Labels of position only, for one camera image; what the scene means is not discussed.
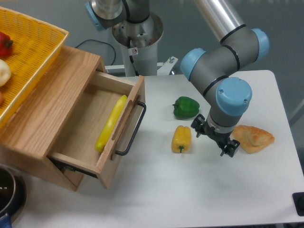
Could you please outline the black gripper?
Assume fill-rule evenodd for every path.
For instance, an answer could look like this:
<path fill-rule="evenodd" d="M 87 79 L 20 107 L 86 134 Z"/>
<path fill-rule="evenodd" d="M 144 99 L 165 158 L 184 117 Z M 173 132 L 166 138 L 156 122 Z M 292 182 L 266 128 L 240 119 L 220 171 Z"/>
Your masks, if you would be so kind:
<path fill-rule="evenodd" d="M 196 137 L 199 138 L 201 135 L 206 135 L 221 148 L 220 156 L 228 155 L 233 157 L 238 151 L 240 142 L 230 139 L 231 132 L 234 129 L 232 127 L 222 127 L 212 122 L 205 121 L 205 117 L 202 114 L 198 114 L 191 124 L 196 132 Z"/>

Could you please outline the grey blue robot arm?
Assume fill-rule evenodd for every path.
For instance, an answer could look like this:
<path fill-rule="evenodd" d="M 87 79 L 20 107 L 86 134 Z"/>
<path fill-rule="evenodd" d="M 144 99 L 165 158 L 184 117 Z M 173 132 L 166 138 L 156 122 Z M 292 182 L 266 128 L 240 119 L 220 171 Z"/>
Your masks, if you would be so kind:
<path fill-rule="evenodd" d="M 203 14 L 220 43 L 213 52 L 196 48 L 185 55 L 180 69 L 210 105 L 207 117 L 198 115 L 191 124 L 197 135 L 215 141 L 222 154 L 233 157 L 240 145 L 231 140 L 252 90 L 233 74 L 256 62 L 269 51 L 269 39 L 259 29 L 249 29 L 227 0 L 198 0 Z M 160 18 L 147 0 L 90 0 L 86 11 L 97 30 L 110 28 L 121 45 L 127 76 L 157 73 L 157 43 L 163 35 Z"/>

